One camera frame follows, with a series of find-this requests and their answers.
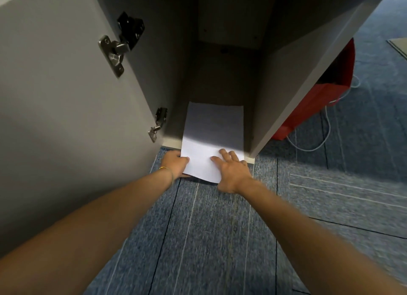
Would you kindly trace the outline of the person's right hand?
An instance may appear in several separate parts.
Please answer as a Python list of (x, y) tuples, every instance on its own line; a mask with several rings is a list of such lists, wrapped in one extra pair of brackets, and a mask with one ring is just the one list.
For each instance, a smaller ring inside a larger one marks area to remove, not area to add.
[(222, 156), (210, 158), (221, 174), (221, 181), (217, 184), (217, 189), (223, 193), (241, 194), (244, 184), (252, 182), (254, 178), (249, 168), (240, 163), (234, 151), (230, 151), (229, 154), (232, 161), (228, 163), (223, 160)]

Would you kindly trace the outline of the person's left hand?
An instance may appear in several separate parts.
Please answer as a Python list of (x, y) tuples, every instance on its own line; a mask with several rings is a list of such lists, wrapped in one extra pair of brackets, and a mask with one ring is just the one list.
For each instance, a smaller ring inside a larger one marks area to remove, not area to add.
[(165, 169), (171, 174), (171, 180), (174, 182), (178, 178), (188, 178), (190, 175), (184, 174), (185, 170), (180, 168), (181, 152), (177, 150), (167, 151), (160, 164), (160, 169)]

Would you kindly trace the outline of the white paper sheet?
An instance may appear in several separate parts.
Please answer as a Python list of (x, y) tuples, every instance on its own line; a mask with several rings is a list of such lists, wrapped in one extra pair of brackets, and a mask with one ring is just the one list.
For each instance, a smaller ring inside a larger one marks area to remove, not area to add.
[(221, 158), (220, 149), (234, 151), (239, 160), (245, 159), (243, 106), (190, 102), (181, 144), (181, 157), (190, 159), (184, 173), (220, 183), (220, 171), (210, 159)]

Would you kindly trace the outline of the person's right forearm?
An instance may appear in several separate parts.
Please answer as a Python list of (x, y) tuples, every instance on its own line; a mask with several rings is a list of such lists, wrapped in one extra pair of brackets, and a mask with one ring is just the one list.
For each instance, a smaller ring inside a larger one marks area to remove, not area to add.
[(237, 188), (271, 230), (312, 295), (407, 295), (406, 287), (368, 257), (261, 182), (244, 178)]

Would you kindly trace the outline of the person's left forearm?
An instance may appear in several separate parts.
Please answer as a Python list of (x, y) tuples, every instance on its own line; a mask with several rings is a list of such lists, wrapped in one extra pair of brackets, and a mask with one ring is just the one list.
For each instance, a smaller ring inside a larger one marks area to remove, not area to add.
[(84, 205), (0, 259), (0, 295), (79, 295), (171, 186), (159, 169)]

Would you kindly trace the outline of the small metal door hinge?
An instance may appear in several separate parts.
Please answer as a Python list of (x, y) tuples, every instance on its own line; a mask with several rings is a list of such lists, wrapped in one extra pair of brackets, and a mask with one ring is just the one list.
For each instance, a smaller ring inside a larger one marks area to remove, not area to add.
[(148, 135), (153, 143), (157, 140), (157, 132), (161, 130), (166, 123), (168, 109), (165, 107), (159, 107), (155, 113), (155, 126), (151, 127)]

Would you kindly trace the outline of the red box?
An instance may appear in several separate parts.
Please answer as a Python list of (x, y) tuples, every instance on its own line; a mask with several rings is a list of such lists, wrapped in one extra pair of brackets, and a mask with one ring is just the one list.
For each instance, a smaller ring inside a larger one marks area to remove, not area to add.
[(353, 80), (354, 63), (355, 44), (352, 38), (280, 128), (277, 129), (272, 139), (285, 139), (301, 123), (318, 113), (325, 106), (328, 106), (330, 102), (337, 100), (345, 91), (350, 89)]

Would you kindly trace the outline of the grey cabinet body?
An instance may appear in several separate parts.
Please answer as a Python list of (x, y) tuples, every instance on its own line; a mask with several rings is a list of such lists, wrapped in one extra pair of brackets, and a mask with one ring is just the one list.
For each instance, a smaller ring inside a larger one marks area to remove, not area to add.
[(181, 148), (189, 102), (243, 105), (244, 151), (253, 159), (381, 1), (100, 3), (115, 40), (122, 12), (144, 21), (123, 62), (137, 78), (151, 127), (157, 109), (168, 109), (154, 144)]

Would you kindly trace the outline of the large metal door hinge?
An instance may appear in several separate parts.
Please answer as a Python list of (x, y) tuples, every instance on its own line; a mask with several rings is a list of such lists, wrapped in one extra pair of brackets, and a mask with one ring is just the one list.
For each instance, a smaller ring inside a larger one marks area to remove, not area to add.
[(142, 19), (133, 18), (126, 12), (119, 15), (117, 23), (120, 30), (119, 41), (110, 40), (107, 35), (103, 35), (98, 45), (114, 75), (119, 78), (124, 73), (125, 54), (133, 50), (138, 43), (145, 30), (145, 24)]

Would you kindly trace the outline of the grey cabinet door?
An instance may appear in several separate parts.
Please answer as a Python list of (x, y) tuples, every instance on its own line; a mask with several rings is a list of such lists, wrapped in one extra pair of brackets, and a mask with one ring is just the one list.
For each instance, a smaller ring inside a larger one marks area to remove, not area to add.
[(100, 0), (0, 0), (0, 257), (150, 172), (160, 145)]

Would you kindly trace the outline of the beige flat board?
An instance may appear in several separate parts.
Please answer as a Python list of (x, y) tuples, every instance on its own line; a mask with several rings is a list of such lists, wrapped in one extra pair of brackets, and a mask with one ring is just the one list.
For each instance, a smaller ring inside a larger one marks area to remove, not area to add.
[(407, 37), (386, 40), (404, 59), (407, 60)]

